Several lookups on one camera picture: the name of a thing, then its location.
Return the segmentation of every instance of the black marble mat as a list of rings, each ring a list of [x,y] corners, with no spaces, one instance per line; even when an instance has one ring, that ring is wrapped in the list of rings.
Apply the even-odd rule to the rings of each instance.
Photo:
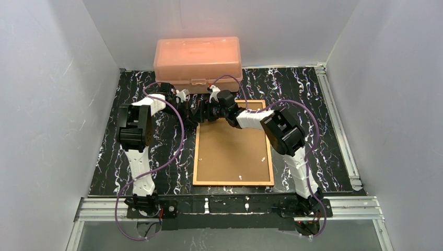
[[[116,196],[119,189],[131,180],[129,162],[115,140],[118,107],[123,103],[133,103],[143,99],[143,86],[155,81],[154,79],[152,71],[121,74],[89,195]],[[321,133],[320,146],[309,158],[314,179],[324,191],[352,191],[314,68],[244,69],[242,84],[246,88],[248,99],[264,99],[266,105],[280,99],[292,99],[311,109],[317,117]],[[195,101],[200,99],[201,95],[193,95],[191,98]],[[240,93],[237,98],[244,99]],[[312,122],[298,107],[291,105],[290,110],[299,118],[305,129],[307,147],[309,147],[313,136]],[[151,167],[165,163],[174,154],[180,140],[180,126],[174,116],[160,112],[155,115],[155,119],[155,140],[150,148]],[[186,128],[184,149],[180,156],[171,165],[153,175],[160,195],[295,192],[289,168],[274,150],[272,150],[274,187],[194,187],[192,185],[194,148],[195,128]],[[132,187],[126,194],[132,194]]]

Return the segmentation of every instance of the brown board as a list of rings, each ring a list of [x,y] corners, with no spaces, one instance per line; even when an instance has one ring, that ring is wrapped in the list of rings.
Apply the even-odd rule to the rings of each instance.
[[[244,100],[236,100],[245,107]],[[264,100],[248,100],[249,108],[263,109]],[[271,148],[262,130],[231,127],[225,119],[197,127],[194,185],[273,186]]]

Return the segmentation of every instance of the glass panel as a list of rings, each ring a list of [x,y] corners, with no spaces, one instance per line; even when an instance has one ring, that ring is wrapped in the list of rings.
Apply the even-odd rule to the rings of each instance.
[[[121,225],[139,237],[136,222]],[[187,229],[161,231],[140,242],[123,236],[114,222],[85,222],[78,250],[381,250],[372,220],[328,221],[312,242],[294,234],[277,229]]]

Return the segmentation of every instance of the orange plastic box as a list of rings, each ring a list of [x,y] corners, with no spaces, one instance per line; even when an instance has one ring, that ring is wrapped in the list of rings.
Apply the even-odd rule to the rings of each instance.
[[[155,52],[154,71],[156,81],[169,82],[177,90],[188,89],[192,94],[208,93],[208,85],[225,74],[241,81],[238,38],[160,39]],[[222,78],[216,85],[220,90],[239,90],[232,78]]]

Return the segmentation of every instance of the white wall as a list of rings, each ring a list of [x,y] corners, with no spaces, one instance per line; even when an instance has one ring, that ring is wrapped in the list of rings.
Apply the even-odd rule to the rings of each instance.
[[[83,3],[0,3],[0,249],[65,250],[119,69]]]
[[[325,62],[359,0],[84,0],[120,68],[152,70],[158,39],[237,36],[243,66]]]
[[[396,250],[441,250],[443,2],[361,1],[327,64]]]

